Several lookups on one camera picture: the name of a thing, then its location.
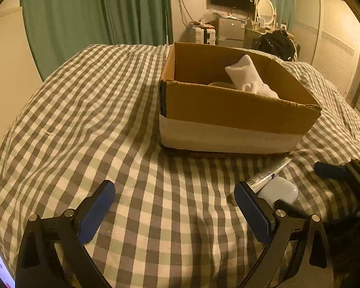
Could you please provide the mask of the white earbuds case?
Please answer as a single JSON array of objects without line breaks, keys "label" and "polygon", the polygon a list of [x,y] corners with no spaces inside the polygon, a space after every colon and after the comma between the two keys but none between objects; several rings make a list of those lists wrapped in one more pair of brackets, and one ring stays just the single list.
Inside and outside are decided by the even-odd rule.
[{"label": "white earbuds case", "polygon": [[258,197],[264,199],[272,209],[275,209],[274,204],[277,200],[292,205],[298,194],[299,190],[294,183],[285,178],[275,177],[258,192]]}]

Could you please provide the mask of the white cream tube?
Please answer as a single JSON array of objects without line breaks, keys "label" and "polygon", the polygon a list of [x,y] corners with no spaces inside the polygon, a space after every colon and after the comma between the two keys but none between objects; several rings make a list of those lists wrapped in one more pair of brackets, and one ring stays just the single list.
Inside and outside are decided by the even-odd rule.
[{"label": "white cream tube", "polygon": [[266,169],[257,173],[252,178],[246,180],[246,184],[258,193],[267,183],[273,180],[289,163],[290,158],[283,158],[270,164]]}]

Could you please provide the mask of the gray checkered bed cover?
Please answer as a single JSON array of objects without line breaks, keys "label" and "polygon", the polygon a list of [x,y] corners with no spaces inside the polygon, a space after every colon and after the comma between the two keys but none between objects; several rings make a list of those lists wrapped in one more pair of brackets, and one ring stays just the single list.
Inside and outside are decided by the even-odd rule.
[{"label": "gray checkered bed cover", "polygon": [[[0,146],[0,251],[15,275],[31,215],[76,209],[103,180],[116,198],[86,245],[111,287],[238,287],[258,260],[231,193],[270,158],[177,157],[159,140],[159,72],[169,46],[90,46],[34,94]],[[360,287],[360,200],[317,176],[317,161],[360,160],[360,117],[302,62],[275,60],[324,107],[280,173],[294,207],[335,226],[335,287]]]}]

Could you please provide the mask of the cardboard box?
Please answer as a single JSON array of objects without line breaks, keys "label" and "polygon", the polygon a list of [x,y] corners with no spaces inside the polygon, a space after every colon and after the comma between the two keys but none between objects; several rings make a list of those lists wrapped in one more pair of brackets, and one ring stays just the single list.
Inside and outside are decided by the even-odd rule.
[{"label": "cardboard box", "polygon": [[[226,68],[244,56],[276,97],[233,88]],[[283,61],[260,51],[176,43],[159,81],[161,143],[171,149],[288,153],[320,114],[319,102]]]}]

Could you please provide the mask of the white louvered wardrobe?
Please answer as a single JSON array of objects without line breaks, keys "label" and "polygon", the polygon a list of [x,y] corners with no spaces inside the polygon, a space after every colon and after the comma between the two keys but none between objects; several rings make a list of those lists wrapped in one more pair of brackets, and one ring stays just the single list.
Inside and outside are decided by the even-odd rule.
[{"label": "white louvered wardrobe", "polygon": [[360,23],[344,0],[294,0],[299,61],[311,64],[347,96],[360,60]]}]

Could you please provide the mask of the white sock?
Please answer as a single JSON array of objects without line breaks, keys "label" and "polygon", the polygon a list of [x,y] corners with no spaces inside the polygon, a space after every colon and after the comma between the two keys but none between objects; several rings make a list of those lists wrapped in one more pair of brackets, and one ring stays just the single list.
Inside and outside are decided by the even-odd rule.
[{"label": "white sock", "polygon": [[278,99],[277,93],[263,82],[249,55],[242,56],[235,64],[224,68],[237,90],[263,97]]}]

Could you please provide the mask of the black backpack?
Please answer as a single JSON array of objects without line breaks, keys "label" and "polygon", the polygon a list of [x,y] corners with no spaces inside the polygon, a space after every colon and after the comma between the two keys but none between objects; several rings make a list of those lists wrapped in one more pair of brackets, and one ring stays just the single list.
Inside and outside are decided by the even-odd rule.
[{"label": "black backpack", "polygon": [[285,30],[261,35],[252,41],[252,49],[274,55],[284,61],[293,61],[296,46]]}]

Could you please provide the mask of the wooden desk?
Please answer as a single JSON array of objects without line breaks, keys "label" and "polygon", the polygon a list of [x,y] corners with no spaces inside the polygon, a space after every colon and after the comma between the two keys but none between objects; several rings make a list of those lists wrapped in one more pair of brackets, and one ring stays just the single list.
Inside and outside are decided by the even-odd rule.
[{"label": "wooden desk", "polygon": [[244,48],[257,49],[265,51],[294,49],[294,42],[285,30],[266,31],[265,33],[258,30],[245,29],[244,31]]}]

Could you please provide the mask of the round white mirror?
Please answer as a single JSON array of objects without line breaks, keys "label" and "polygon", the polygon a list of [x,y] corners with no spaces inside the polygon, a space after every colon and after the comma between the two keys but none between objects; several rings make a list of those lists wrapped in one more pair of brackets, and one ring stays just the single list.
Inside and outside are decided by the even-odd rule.
[{"label": "round white mirror", "polygon": [[271,0],[259,0],[256,6],[257,17],[264,19],[264,24],[270,26],[276,19],[276,8]]}]

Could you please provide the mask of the silver mini fridge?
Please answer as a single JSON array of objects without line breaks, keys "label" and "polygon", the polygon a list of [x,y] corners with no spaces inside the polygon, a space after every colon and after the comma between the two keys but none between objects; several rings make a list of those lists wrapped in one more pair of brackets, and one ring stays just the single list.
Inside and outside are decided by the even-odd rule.
[{"label": "silver mini fridge", "polygon": [[216,20],[216,45],[242,48],[244,45],[245,23],[237,19],[220,17]]}]

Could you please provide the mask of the white suitcase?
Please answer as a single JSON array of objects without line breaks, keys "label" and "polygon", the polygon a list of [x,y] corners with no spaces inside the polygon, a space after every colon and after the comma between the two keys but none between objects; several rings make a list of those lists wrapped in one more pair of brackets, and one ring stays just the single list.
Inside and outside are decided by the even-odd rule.
[{"label": "white suitcase", "polygon": [[192,27],[189,30],[189,39],[195,44],[216,44],[216,31],[211,28]]}]

